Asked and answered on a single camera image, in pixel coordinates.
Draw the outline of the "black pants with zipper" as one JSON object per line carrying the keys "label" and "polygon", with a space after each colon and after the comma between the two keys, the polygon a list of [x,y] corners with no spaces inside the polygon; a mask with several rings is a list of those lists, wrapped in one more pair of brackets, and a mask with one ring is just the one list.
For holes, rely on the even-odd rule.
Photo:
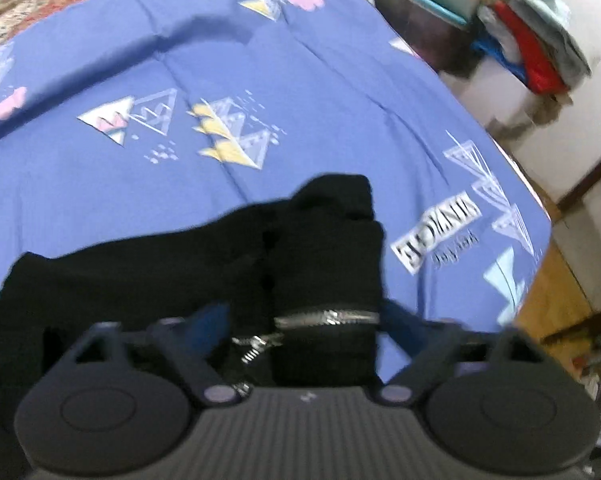
{"label": "black pants with zipper", "polygon": [[376,313],[383,244],[369,180],[325,174],[194,229],[22,255],[0,290],[0,479],[28,468],[13,430],[18,402],[93,324],[142,330],[224,304],[248,337],[272,334],[281,316]]}

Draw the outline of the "blue patterned bed sheet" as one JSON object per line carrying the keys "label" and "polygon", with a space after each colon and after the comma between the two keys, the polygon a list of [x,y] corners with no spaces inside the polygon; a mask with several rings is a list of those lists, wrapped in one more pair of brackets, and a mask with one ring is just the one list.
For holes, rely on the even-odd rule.
{"label": "blue patterned bed sheet", "polygon": [[87,0],[0,46],[0,290],[31,252],[363,174],[387,296],[498,333],[549,244],[519,171],[365,0]]}

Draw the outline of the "pile of colourful clothes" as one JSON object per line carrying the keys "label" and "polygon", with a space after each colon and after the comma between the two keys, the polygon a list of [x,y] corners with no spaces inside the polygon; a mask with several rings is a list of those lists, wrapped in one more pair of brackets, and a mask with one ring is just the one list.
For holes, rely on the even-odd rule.
{"label": "pile of colourful clothes", "polygon": [[483,0],[475,48],[531,92],[558,96],[592,75],[593,57],[564,0]]}

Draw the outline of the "clear teal-rimmed storage box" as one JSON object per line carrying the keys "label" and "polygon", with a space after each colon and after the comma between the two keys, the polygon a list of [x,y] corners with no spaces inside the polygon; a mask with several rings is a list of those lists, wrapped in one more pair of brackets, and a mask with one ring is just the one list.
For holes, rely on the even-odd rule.
{"label": "clear teal-rimmed storage box", "polygon": [[476,28],[434,0],[375,0],[399,36],[436,72],[467,76],[480,55],[471,47]]}

